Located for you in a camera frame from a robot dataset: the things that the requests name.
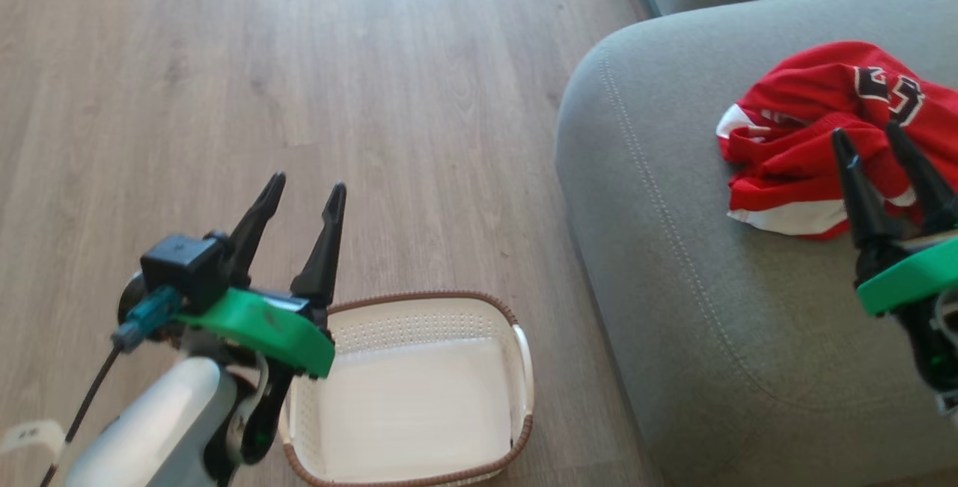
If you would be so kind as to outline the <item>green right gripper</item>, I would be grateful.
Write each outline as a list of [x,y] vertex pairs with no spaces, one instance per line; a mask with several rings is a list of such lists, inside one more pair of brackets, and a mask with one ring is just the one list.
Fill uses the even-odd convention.
[[[951,184],[915,146],[897,121],[884,129],[915,193],[921,233],[956,229],[957,200]],[[832,132],[843,204],[855,263],[856,293],[869,316],[893,317],[906,333],[921,381],[939,394],[956,391],[956,340],[940,321],[939,307],[956,292],[956,238],[941,239],[908,254],[901,245],[903,228],[887,212],[884,200],[866,177],[858,149],[844,129]]]

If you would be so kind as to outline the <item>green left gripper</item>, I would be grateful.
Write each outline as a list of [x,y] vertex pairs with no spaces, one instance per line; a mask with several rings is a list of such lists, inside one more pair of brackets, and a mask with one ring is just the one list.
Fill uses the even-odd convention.
[[259,371],[254,392],[239,399],[226,429],[226,453],[237,465],[254,465],[268,453],[293,379],[325,380],[336,355],[335,342],[324,326],[324,310],[320,324],[312,314],[326,309],[335,296],[348,197],[345,183],[333,186],[320,215],[320,235],[292,279],[290,291],[299,298],[279,301],[276,296],[234,289],[248,288],[252,282],[250,266],[283,196],[285,180],[284,172],[274,173],[230,235],[233,252],[227,269],[233,288],[206,312],[177,316],[189,330],[212,337],[219,362]]

